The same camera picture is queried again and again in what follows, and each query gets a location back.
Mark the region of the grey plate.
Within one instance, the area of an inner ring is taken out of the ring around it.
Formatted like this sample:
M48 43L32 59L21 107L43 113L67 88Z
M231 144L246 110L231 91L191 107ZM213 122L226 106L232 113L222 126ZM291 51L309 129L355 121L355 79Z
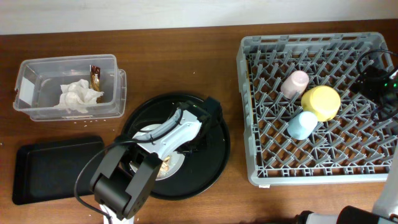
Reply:
M142 128L137 133L135 133L133 135L133 138L143 135L146 131L152 131L153 129L157 128L158 126L160 126L160 124L150 124L150 125ZM169 154L169 156L171 156L171 158L169 160L170 169L169 169L168 173L161 177L158 177L158 175L157 175L156 181L168 179L169 177L173 176L183 165L183 162L185 160L185 156L183 154L179 154L177 151L174 151L173 153Z

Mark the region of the food scraps pile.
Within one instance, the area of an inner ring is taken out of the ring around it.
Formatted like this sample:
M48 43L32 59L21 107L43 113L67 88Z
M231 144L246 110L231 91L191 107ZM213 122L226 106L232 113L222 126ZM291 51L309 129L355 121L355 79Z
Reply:
M164 176L168 173L170 166L169 166L169 160L170 160L171 156L167 156L164 160L163 163L161 164L159 173L158 173L158 177Z

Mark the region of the pink cup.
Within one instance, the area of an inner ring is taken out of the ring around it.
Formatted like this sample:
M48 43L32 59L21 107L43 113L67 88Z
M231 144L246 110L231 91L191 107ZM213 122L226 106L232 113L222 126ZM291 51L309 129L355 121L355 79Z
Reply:
M306 72L297 70L291 73L281 85L281 93L291 99L296 93L300 96L309 83L309 76Z

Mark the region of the blue cup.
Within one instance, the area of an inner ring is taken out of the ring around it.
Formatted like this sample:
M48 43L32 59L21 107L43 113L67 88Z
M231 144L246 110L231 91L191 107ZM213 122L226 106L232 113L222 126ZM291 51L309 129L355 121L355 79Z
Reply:
M297 140L309 137L318 124L317 116L310 111L303 111L288 122L288 134Z

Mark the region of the gold snack wrapper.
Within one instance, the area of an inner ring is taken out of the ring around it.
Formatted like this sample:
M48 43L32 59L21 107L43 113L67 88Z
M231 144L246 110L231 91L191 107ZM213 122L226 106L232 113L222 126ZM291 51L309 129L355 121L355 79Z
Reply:
M100 92L101 69L95 65L90 65L90 89Z

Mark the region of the white napkin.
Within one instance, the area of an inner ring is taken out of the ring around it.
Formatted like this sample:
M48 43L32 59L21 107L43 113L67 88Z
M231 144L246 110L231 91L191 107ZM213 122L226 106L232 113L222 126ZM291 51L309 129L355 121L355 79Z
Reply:
M104 95L104 92L97 92L90 89L89 81L80 79L67 85L60 85L62 94L56 108L66 108L76 110L80 113L87 113L89 105L97 104L97 99Z

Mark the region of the yellow bowl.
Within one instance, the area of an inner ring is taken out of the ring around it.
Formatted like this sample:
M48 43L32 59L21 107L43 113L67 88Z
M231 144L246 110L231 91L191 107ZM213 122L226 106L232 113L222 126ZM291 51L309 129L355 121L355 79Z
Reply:
M319 122L325 122L337 115L341 98L332 87L320 85L303 94L301 105L304 111L315 114Z

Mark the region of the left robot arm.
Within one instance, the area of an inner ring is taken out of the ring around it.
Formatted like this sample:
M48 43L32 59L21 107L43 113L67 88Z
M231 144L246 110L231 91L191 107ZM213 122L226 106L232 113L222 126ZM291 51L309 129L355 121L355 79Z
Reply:
M106 223L128 223L149 197L183 200L211 187L230 153L221 104L185 93L146 101L106 148L90 189Z

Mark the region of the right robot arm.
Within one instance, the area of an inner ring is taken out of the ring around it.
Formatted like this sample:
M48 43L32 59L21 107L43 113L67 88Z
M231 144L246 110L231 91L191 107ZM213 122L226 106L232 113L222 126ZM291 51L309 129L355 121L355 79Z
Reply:
M376 99L379 107L371 113L371 119L381 124L397 111L386 112L392 106L397 106L397 68L387 72L370 66L363 70L358 78L362 83L360 92ZM397 223L397 153L391 164L384 189L373 206L371 212L346 206L339 215L322 215L311 211L303 211L296 215L294 223L298 224L395 224Z

